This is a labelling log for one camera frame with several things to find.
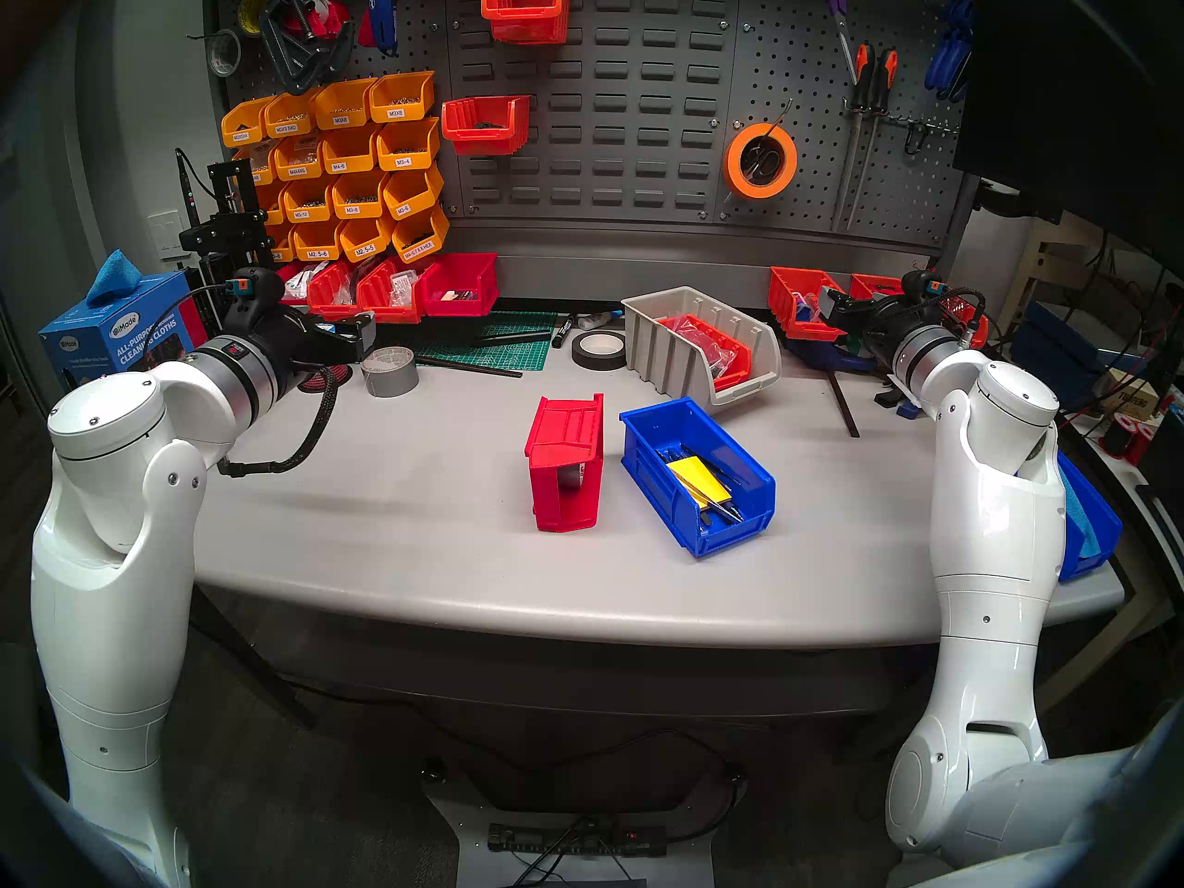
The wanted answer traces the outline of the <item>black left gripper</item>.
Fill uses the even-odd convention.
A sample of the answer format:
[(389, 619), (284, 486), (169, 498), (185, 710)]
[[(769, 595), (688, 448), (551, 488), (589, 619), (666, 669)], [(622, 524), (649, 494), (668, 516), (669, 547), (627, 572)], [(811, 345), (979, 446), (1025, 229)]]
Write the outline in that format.
[(324, 321), (321, 336), (318, 318), (305, 310), (279, 305), (275, 311), (274, 347), (284, 369), (291, 374), (311, 373), (324, 363), (360, 363), (372, 350), (377, 336), (374, 315), (353, 315)]

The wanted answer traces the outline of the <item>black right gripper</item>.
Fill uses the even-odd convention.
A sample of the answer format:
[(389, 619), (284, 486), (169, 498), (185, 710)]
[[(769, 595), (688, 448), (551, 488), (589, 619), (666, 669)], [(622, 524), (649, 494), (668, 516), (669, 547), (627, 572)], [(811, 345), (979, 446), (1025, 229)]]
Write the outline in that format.
[(931, 324), (929, 305), (905, 294), (880, 298), (857, 300), (837, 288), (821, 288), (818, 313), (822, 322), (851, 322), (855, 334), (831, 328), (834, 358), (837, 360), (870, 360), (871, 354), (882, 363), (892, 363), (894, 354), (906, 337), (918, 328)]

